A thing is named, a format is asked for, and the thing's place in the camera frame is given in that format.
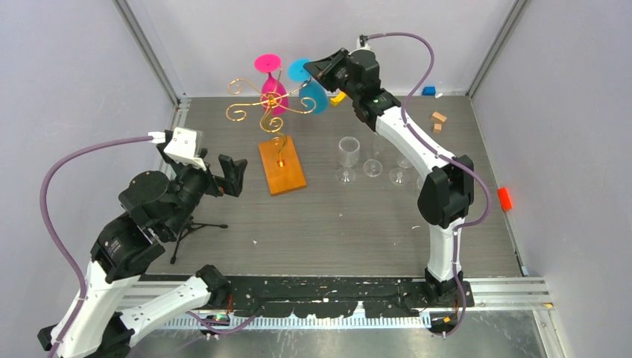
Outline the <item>clear flute glass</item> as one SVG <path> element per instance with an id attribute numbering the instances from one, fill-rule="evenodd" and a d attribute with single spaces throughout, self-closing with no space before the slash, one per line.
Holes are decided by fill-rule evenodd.
<path id="1" fill-rule="evenodd" d="M 376 178 L 380 176 L 383 171 L 383 165 L 380 159 L 382 158 L 386 147 L 385 139 L 381 136 L 375 135 L 371 144 L 371 152 L 368 159 L 364 162 L 363 171 L 366 176 Z"/>

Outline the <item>pink wine glass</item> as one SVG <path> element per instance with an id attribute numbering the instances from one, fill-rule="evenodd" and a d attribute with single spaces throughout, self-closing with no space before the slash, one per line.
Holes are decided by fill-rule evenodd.
<path id="1" fill-rule="evenodd" d="M 257 71 L 266 74 L 268 77 L 261 88 L 262 106 L 274 116 L 282 115 L 288 108 L 287 91 L 278 78 L 281 74 L 282 61 L 276 54 L 262 54 L 254 61 Z"/>

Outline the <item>clear ribbed wine glass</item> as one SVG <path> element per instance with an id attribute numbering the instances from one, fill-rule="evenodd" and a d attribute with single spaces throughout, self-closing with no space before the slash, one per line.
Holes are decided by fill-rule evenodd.
<path id="1" fill-rule="evenodd" d="M 410 181 L 408 170 L 413 167 L 413 164 L 404 154 L 398 154 L 396 164 L 397 167 L 388 173 L 389 180 L 393 185 L 405 186 Z"/>

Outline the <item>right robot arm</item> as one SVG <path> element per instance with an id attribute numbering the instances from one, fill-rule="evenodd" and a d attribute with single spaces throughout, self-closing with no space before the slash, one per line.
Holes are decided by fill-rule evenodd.
<path id="1" fill-rule="evenodd" d="M 472 160 L 456 157 L 411 120 L 401 102 L 382 87 L 376 55 L 366 49 L 342 48 L 303 68 L 325 90 L 340 91 L 353 103 L 356 117 L 385 138 L 423 177 L 417 199 L 429 225 L 431 256 L 425 269 L 426 298 L 444 306 L 458 292 L 467 294 L 460 263 L 461 231 L 474 199 Z"/>

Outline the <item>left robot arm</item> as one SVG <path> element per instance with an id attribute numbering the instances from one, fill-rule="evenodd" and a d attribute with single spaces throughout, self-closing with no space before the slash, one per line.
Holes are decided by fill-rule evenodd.
<path id="1" fill-rule="evenodd" d="M 172 318 L 207 305 L 221 308 L 229 297 L 227 279 L 212 265 L 184 284 L 139 306 L 121 309 L 127 291 L 164 244 L 177 242 L 191 228 L 192 214 L 205 195 L 240 195 L 246 160 L 221 155 L 222 176 L 207 166 L 174 164 L 176 176 L 148 171 L 135 176 L 118 197 L 123 213 L 106 224 L 90 251 L 80 288 L 64 317 L 39 330 L 50 357 L 125 357 L 151 331 Z"/>

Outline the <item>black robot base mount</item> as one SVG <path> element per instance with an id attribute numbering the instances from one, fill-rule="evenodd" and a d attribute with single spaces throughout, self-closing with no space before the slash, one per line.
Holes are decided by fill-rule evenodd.
<path id="1" fill-rule="evenodd" d="M 430 325 L 437 334 L 457 325 L 463 308 L 475 301 L 464 280 L 447 284 L 411 277 L 229 276 L 202 307 L 238 317 L 262 318 L 419 318 L 429 308 L 448 314 Z"/>

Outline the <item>blue wine glass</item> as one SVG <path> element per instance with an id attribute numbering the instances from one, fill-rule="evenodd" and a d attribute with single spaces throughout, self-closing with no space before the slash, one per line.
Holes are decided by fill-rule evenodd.
<path id="1" fill-rule="evenodd" d="M 291 81 L 302 85 L 298 96 L 305 109 L 312 114 L 321 114 L 328 108 L 329 99 L 324 88 L 305 70 L 304 65 L 308 62 L 308 58 L 295 60 L 288 67 L 287 75 Z"/>

